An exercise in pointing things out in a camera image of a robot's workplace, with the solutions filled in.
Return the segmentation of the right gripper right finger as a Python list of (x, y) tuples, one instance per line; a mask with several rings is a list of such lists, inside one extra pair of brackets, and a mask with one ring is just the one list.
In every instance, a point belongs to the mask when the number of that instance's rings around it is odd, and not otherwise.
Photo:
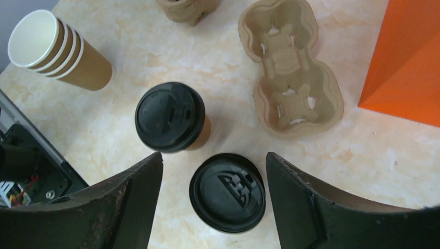
[(266, 156), (282, 248), (439, 248), (439, 207), (371, 201), (324, 182), (276, 153)]

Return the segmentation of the single black cup lid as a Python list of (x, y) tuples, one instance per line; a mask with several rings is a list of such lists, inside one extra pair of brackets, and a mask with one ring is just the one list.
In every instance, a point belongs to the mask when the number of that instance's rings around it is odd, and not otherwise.
[(177, 153), (197, 139), (205, 115), (204, 101), (196, 90), (180, 82), (166, 82), (142, 96), (134, 122), (140, 140), (147, 147), (162, 153)]

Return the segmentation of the stack of black cup lids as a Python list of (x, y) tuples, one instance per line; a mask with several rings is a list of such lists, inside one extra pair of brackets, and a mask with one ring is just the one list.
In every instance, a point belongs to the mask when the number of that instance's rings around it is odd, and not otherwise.
[(195, 171), (189, 199), (201, 220), (223, 233), (253, 229), (266, 209), (266, 191), (258, 168), (233, 153), (214, 155)]

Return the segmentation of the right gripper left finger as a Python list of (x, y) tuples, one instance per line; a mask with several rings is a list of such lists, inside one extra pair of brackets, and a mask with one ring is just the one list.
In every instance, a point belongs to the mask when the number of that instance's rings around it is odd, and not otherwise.
[(162, 176), (156, 152), (70, 195), (1, 209), (1, 248), (147, 248)]

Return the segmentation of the single brown pulp carrier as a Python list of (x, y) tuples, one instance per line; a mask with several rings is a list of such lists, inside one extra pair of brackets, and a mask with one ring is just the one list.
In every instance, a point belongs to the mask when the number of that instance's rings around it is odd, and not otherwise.
[(311, 53), (319, 26), (307, 1), (257, 1), (241, 14), (238, 33), (245, 53), (260, 67), (253, 99), (267, 133), (297, 138), (341, 121), (337, 79)]

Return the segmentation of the orange paper bag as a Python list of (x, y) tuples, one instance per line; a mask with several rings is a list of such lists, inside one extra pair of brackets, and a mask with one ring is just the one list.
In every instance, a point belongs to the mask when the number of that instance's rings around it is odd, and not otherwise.
[(439, 127), (439, 1), (389, 1), (358, 106)]

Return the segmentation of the single brown paper cup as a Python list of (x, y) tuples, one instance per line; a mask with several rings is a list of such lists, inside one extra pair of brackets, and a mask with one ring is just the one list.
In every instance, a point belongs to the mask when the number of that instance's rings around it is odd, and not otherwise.
[(202, 128), (199, 136), (185, 150), (186, 151), (193, 151), (193, 150), (200, 149), (203, 145), (206, 144), (210, 135), (211, 135), (211, 121), (210, 121), (209, 117), (207, 115), (205, 115), (205, 121), (204, 121), (203, 128)]

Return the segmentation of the stack of brown paper cups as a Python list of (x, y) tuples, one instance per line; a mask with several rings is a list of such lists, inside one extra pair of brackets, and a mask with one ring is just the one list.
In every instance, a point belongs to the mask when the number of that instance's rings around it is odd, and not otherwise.
[(90, 91), (104, 88), (113, 68), (73, 27), (49, 10), (23, 17), (11, 32), (12, 64)]

